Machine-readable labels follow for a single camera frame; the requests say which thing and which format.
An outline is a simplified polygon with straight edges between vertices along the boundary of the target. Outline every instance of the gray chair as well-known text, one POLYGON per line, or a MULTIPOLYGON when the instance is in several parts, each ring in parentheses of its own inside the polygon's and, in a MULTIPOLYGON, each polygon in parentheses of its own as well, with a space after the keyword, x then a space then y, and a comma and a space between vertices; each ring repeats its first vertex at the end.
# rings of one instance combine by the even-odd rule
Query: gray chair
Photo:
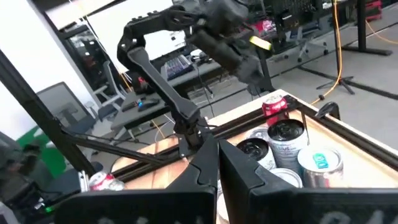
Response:
MULTIPOLYGON (((300 26, 297 33, 292 35, 292 31, 286 33, 286 42, 295 42, 298 48, 297 62, 302 62, 303 56, 308 56, 310 49, 321 49, 324 55, 329 53, 326 42, 322 44, 313 43, 313 39, 325 32, 325 25, 323 18, 315 22, 300 26)), ((284 58, 287 59, 289 54, 285 54, 284 58)))

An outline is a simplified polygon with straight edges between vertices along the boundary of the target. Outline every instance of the can with blue label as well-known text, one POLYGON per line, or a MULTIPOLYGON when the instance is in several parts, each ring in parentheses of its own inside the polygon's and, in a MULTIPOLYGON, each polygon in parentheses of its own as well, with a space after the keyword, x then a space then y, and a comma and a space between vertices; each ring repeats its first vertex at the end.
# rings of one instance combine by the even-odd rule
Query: can with blue label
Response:
POLYGON ((333 148, 311 145, 297 156, 304 187, 345 187, 343 159, 333 148))

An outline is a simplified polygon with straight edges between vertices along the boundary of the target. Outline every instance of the tin can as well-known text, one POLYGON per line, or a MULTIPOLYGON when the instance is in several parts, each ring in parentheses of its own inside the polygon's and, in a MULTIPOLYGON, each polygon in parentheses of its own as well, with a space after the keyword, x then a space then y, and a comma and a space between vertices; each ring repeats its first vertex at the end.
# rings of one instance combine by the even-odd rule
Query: tin can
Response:
POLYGON ((236 147, 255 159, 267 170, 276 168, 274 155, 265 140, 259 138, 245 139, 236 145, 236 147))
POLYGON ((228 212, 226 209, 224 194, 221 194, 217 200, 218 220, 222 224, 229 224, 228 212))
POLYGON ((276 166, 291 169, 301 176, 297 155, 308 146, 304 124, 296 119, 281 120, 269 127, 268 136, 276 166))
POLYGON ((259 138, 268 141, 268 126, 253 128, 252 130, 246 132, 244 138, 259 138))
POLYGON ((306 187, 344 187, 341 154, 325 146, 313 146, 298 154, 306 187))
POLYGON ((285 169, 285 168, 276 168, 270 170, 271 173, 276 175, 277 177, 281 178, 282 180, 290 183, 294 187, 297 188, 302 188, 303 187, 303 182, 298 174, 296 174, 294 171, 291 171, 290 169, 285 169))
POLYGON ((103 171, 92 175, 88 181, 90 190, 123 190, 124 183, 103 171))
MULTIPOLYGON (((287 109, 287 102, 282 95, 271 95, 262 103, 262 112, 264 116, 270 116, 278 113, 280 110, 287 109)), ((277 121, 288 119, 288 112, 282 113, 267 120, 268 126, 275 124, 277 121)))

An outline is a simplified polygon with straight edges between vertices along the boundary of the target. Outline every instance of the red soda can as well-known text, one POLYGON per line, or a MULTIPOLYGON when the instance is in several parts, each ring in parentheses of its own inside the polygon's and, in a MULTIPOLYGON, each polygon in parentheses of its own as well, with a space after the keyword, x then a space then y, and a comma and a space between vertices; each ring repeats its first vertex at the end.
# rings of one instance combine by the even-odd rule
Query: red soda can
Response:
POLYGON ((90 190, 123 190, 124 183, 103 171, 90 177, 90 190))
MULTIPOLYGON (((270 116, 272 114, 278 113, 280 110, 283 109, 287 109, 287 102, 282 95, 272 95, 270 97, 267 97, 267 99, 262 103, 262 112, 264 113, 264 116, 270 116)), ((273 116, 267 119, 268 127, 273 125, 277 121, 288 118, 288 112, 273 116)))

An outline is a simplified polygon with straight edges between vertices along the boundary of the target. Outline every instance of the wooden board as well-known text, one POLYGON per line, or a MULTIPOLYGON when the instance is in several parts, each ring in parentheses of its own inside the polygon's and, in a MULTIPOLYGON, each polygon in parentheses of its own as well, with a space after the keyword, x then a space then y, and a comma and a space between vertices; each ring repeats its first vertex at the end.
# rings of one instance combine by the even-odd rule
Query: wooden board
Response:
MULTIPOLYGON (((272 94, 286 95, 287 93, 283 90, 278 90, 272 94)), ((225 114, 219 115, 209 120, 209 123, 213 125, 227 123, 232 119, 238 118, 261 107, 262 100, 263 99, 260 98, 235 108, 225 114)), ((298 111, 291 112, 290 117, 301 120, 301 114, 298 111)), ((371 139, 347 124, 337 120, 336 122, 374 141, 376 144, 382 146, 386 150, 394 151, 392 148, 384 145, 381 142, 371 139)), ((395 170, 386 166, 381 161, 373 158, 364 151, 358 149, 356 146, 352 145, 348 141, 345 141, 343 138, 339 137, 329 129, 323 127, 310 118, 307 118, 307 128, 311 144, 327 144, 328 146, 339 150, 342 154, 344 160, 345 181, 339 183, 335 187, 398 187, 398 172, 395 170)), ((228 141, 232 144, 237 144, 243 140, 243 137, 244 133, 237 135, 228 141)), ((170 146, 174 146, 177 143, 178 141, 175 138, 164 139, 156 144, 143 148, 141 152, 153 154, 167 149, 170 146)), ((128 166, 133 162, 135 161, 132 159, 120 158, 115 163, 112 170, 114 171, 124 166, 128 166)), ((169 166, 165 166, 161 169, 151 172, 150 174, 144 175, 138 179, 126 183, 126 187, 127 189, 163 189, 168 186, 169 183, 175 180, 185 170, 187 165, 188 161, 186 159, 175 162, 169 166)))

